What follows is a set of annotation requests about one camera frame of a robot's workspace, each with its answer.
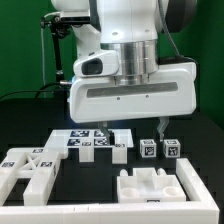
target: white robot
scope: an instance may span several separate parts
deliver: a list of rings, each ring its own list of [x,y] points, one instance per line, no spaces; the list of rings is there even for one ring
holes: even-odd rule
[[[179,54],[167,30],[179,31],[187,25],[195,0],[52,3],[59,10],[51,26],[53,35],[63,37],[72,26],[77,38],[79,57],[74,64],[75,81],[70,94],[75,122],[102,122],[100,129],[108,137],[105,121],[159,117],[158,131],[163,139],[168,116],[194,111],[196,64]],[[157,33],[162,29],[176,58],[158,63]],[[175,175],[167,175],[163,169],[156,172],[154,168],[136,168],[133,176],[121,170],[117,177],[119,203],[46,206],[61,160],[68,157],[68,148],[77,148],[77,139],[73,137],[75,131],[54,130],[42,149],[8,151],[0,164],[0,206],[17,179],[31,180],[23,194],[25,207],[0,207],[0,223],[14,224],[16,220],[18,224],[218,224],[219,209],[187,159],[177,160],[176,174],[189,201]],[[84,151],[87,156],[90,152],[94,160],[92,142],[84,141],[80,141],[79,159]],[[121,150],[123,146],[114,147],[112,153],[127,152]]]
[[[196,64],[176,50],[176,60],[158,65],[157,33],[167,31],[166,23],[171,31],[180,31],[192,18],[196,1],[52,3],[59,10],[59,22],[84,21],[81,27],[73,26],[78,60],[70,114],[76,123],[101,122],[105,133],[106,121],[159,117],[162,140],[169,116],[195,110]],[[86,24],[87,18],[92,24]]]

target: white base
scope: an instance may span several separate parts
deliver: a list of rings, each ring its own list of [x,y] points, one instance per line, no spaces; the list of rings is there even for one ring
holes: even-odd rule
[[[219,209],[189,161],[178,159],[176,172],[190,202],[1,207],[0,223],[218,224]]]

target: white block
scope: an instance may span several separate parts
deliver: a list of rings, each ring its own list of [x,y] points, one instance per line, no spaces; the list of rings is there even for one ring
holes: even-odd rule
[[[140,140],[140,153],[142,158],[155,158],[157,151],[157,144],[153,139]]]
[[[79,146],[79,162],[94,162],[94,143],[93,139],[81,139]]]
[[[112,164],[127,164],[127,146],[126,144],[115,144],[112,148]]]
[[[16,184],[16,172],[25,162],[25,153],[8,152],[7,157],[0,164],[0,206],[5,203]]]
[[[166,158],[180,157],[180,142],[177,139],[164,140],[163,152]]]
[[[58,152],[45,153],[27,186],[23,198],[25,206],[44,206],[53,188],[61,157]]]

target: white cube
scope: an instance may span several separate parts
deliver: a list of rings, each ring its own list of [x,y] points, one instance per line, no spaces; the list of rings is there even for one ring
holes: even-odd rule
[[[163,152],[166,158],[179,158],[180,148],[180,142],[177,139],[164,140]]]
[[[115,144],[112,148],[112,164],[127,164],[128,150],[126,144]]]
[[[155,158],[157,151],[157,144],[153,139],[140,140],[140,153],[142,158]]]
[[[92,163],[94,162],[94,145],[90,139],[83,139],[79,146],[79,162]]]

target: black table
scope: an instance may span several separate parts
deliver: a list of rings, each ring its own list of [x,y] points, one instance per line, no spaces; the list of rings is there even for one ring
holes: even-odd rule
[[[117,202],[116,177],[121,169],[164,168],[175,172],[175,159],[165,159],[160,149],[156,159],[143,159],[139,140],[155,137],[158,119],[109,122],[109,128],[132,129],[135,147],[128,151],[127,165],[113,165],[110,149],[96,150],[95,162],[80,164],[78,151],[69,150],[62,161],[49,205]],[[97,129],[97,123],[75,124],[67,103],[54,99],[13,99],[0,102],[0,160],[14,147],[43,147],[53,129]],[[224,207],[224,131],[202,113],[173,117],[167,139],[181,142],[181,157],[188,158],[220,208]],[[18,180],[5,205],[22,205],[28,180]]]

